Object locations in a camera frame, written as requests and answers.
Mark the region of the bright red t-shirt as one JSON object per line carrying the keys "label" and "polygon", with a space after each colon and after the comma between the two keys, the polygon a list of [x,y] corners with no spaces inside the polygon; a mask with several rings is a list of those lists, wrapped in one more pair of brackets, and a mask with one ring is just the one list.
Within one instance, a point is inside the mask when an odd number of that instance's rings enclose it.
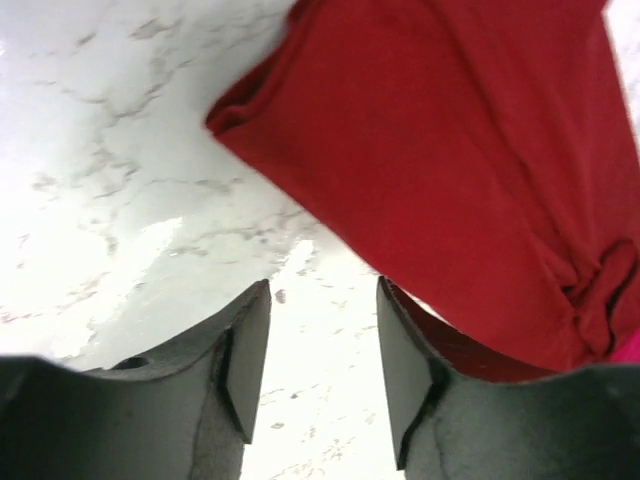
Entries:
{"label": "bright red t-shirt", "polygon": [[640,363],[640,330],[621,347],[612,353],[610,361],[614,363]]}

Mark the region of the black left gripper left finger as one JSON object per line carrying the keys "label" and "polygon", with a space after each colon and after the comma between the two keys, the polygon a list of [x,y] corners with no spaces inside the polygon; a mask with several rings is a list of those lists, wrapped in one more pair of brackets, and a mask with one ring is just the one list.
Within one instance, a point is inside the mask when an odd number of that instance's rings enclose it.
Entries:
{"label": "black left gripper left finger", "polygon": [[270,328],[267,281],[109,369],[1,360],[5,479],[236,479],[253,437]]}

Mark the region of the dark red t-shirt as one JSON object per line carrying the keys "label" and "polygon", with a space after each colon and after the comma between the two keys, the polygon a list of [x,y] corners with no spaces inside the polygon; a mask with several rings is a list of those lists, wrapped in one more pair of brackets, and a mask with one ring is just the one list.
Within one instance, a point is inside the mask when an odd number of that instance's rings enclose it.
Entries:
{"label": "dark red t-shirt", "polygon": [[549,371],[639,330],[601,1],[299,1],[207,128],[455,328]]}

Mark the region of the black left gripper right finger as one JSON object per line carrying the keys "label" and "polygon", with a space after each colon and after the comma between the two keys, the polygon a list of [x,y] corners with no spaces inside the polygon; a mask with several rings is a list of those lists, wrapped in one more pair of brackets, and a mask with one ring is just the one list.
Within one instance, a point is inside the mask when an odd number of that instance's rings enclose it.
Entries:
{"label": "black left gripper right finger", "polygon": [[635,479],[639,369],[554,374],[490,350],[386,278],[377,320],[397,468],[409,479]]}

